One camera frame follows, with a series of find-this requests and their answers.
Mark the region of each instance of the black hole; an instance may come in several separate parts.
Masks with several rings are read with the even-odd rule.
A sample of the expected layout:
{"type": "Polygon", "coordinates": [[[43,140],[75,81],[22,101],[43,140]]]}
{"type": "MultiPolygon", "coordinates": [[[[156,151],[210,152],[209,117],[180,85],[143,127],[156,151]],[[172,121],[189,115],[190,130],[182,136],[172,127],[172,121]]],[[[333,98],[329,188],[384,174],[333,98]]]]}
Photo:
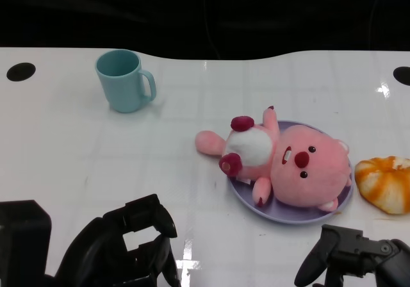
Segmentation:
{"type": "Polygon", "coordinates": [[[393,75],[397,81],[404,85],[410,85],[410,67],[399,67],[393,71],[393,75]]]}
{"type": "Polygon", "coordinates": [[[7,79],[13,82],[24,81],[36,72],[36,67],[31,63],[14,65],[7,72],[7,79]]]}

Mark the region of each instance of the white table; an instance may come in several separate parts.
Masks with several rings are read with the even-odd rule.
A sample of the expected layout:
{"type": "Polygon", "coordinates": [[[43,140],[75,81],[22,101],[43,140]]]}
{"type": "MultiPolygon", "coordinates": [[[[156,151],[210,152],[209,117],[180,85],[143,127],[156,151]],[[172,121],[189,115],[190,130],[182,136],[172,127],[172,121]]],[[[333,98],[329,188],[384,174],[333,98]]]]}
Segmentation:
{"type": "MultiPolygon", "coordinates": [[[[158,98],[123,115],[109,109],[94,72],[105,51],[0,49],[0,199],[35,199],[50,214],[48,274],[91,219],[157,193],[177,226],[172,247],[184,287],[293,286],[321,224],[258,217],[232,193],[217,162],[193,144],[201,129],[227,136],[235,116],[261,121],[272,104],[279,119],[346,141],[354,165],[374,156],[410,157],[410,86],[392,74],[410,65],[410,53],[309,51],[255,61],[140,54],[158,98]],[[35,64],[35,75],[8,81],[7,70],[20,62],[35,64]]],[[[410,243],[410,217],[385,215],[356,189],[327,223],[410,243]]],[[[135,248],[156,235],[148,229],[126,242],[135,248]]],[[[345,281],[375,286],[372,275],[345,281]]],[[[166,286],[163,279],[159,286],[166,286]]]]}

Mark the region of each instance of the purple plate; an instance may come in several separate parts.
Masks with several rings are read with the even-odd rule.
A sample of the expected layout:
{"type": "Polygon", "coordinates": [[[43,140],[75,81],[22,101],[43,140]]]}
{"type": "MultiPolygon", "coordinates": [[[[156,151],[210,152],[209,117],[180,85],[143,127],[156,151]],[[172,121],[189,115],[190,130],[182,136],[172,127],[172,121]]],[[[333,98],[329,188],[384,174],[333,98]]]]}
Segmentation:
{"type": "MultiPolygon", "coordinates": [[[[306,125],[300,122],[290,122],[286,120],[279,121],[279,129],[284,131],[291,126],[294,125],[305,125],[307,127],[313,128],[317,131],[324,133],[323,131],[306,125]]],[[[279,202],[274,194],[271,194],[269,200],[263,207],[255,206],[255,203],[252,199],[252,189],[253,183],[251,185],[245,184],[241,181],[237,181],[235,178],[231,178],[230,182],[232,184],[232,188],[236,196],[252,211],[255,211],[258,215],[262,217],[268,218],[269,220],[286,223],[286,224],[308,224],[313,223],[321,220],[325,220],[332,216],[335,212],[341,211],[349,201],[353,193],[353,179],[352,175],[350,175],[350,179],[352,180],[352,185],[349,187],[345,187],[343,191],[338,196],[339,200],[339,207],[333,212],[324,212],[319,210],[316,207],[309,207],[309,208],[300,208],[300,207],[293,207],[282,202],[279,202]]]]}

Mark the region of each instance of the stuffed animal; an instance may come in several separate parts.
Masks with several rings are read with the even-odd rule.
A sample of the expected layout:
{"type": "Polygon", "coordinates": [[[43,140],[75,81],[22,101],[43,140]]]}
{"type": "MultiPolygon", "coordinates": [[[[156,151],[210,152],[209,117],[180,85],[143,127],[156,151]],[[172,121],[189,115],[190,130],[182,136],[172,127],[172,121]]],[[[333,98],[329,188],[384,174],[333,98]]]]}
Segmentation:
{"type": "Polygon", "coordinates": [[[199,152],[221,156],[220,169],[229,177],[254,180],[254,202],[264,205],[272,191],[270,171],[279,139],[276,112],[270,106],[263,112],[263,126],[248,116],[235,117],[227,140],[212,131],[201,131],[195,138],[199,152]]]}
{"type": "Polygon", "coordinates": [[[270,174],[276,199],[336,210],[339,194],[352,184],[348,153],[340,140],[307,126],[289,127],[279,139],[270,174]]]}

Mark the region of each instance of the plush toy arm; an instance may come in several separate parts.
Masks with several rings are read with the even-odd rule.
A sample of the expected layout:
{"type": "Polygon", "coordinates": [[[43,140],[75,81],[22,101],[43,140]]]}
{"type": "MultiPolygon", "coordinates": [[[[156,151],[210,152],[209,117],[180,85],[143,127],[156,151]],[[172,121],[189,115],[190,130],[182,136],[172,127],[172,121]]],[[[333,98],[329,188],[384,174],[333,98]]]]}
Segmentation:
{"type": "Polygon", "coordinates": [[[252,198],[258,207],[262,207],[266,204],[270,192],[272,191],[272,184],[269,178],[260,177],[255,182],[254,189],[252,191],[252,198]]]}
{"type": "Polygon", "coordinates": [[[270,106],[263,112],[263,127],[279,136],[279,124],[277,123],[277,116],[273,106],[270,106]]]}
{"type": "Polygon", "coordinates": [[[212,131],[201,131],[195,137],[195,146],[203,154],[221,156],[225,149],[225,140],[212,131]]]}

